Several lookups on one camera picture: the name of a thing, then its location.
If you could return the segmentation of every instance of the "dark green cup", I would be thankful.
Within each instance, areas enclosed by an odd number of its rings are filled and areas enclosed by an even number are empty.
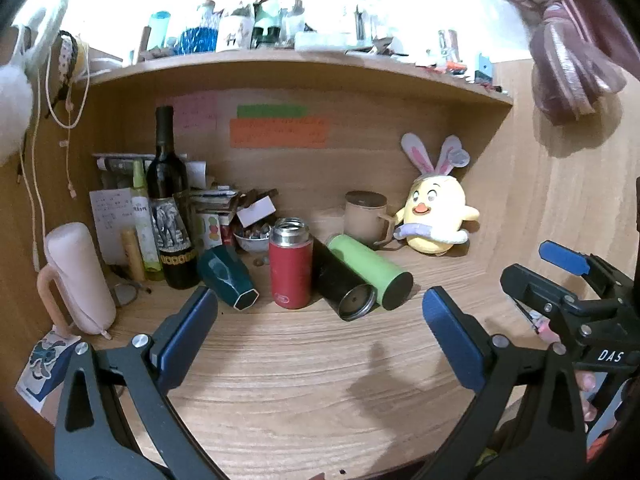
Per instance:
[[[258,291],[236,250],[227,245],[207,249],[198,258],[202,281],[226,304],[244,310],[258,299]]]

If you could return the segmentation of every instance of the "pink curtain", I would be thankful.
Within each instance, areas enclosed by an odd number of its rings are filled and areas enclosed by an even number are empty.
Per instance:
[[[594,113],[593,104],[599,97],[620,92],[625,87],[622,71],[597,46],[598,24],[585,20],[582,15],[583,0],[509,1],[527,16],[539,17],[529,43],[535,63],[533,95],[538,108],[553,124]],[[618,40],[621,32],[626,33],[622,22],[610,6],[601,12],[612,13],[608,25],[610,30],[615,30]],[[616,40],[609,46],[617,44]],[[633,53],[629,55],[624,48],[618,50],[627,53],[631,67]]]

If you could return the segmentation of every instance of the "wine bottle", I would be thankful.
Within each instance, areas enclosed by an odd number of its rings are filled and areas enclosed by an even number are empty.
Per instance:
[[[200,278],[191,243],[187,168],[174,152],[174,108],[156,108],[156,158],[146,170],[151,223],[164,277],[173,288],[189,288]]]

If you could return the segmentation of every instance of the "mug handle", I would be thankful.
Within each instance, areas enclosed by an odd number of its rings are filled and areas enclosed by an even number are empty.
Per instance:
[[[396,220],[386,213],[378,213],[378,218],[382,218],[386,222],[386,236],[384,240],[374,242],[375,246],[387,245],[394,238],[394,228],[396,227]]]
[[[58,290],[60,290],[60,275],[58,274],[56,269],[47,264],[38,273],[38,279],[36,280],[38,294],[40,295],[40,299],[44,304],[44,308],[46,308],[47,312],[49,313],[49,317],[51,318],[53,324],[56,326],[56,333],[59,336],[69,338],[73,334],[71,333],[65,317],[62,315],[62,312],[60,312],[60,308],[56,303],[53,294],[51,293],[51,290],[49,288],[51,282],[55,282],[56,287],[58,288]]]

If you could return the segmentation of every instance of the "wooden desk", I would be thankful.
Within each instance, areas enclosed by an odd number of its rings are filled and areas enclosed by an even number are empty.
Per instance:
[[[232,480],[359,478],[436,449],[472,399],[422,318],[421,299],[441,284],[488,332],[539,344],[496,279],[455,251],[439,258],[408,247],[384,251],[410,270],[418,291],[406,304],[344,322],[324,302],[288,311],[270,301],[269,267],[247,264],[261,298],[220,312],[191,369],[169,398]],[[153,284],[123,307],[99,348],[152,333],[191,291]],[[159,456],[127,394],[123,406],[146,456]]]

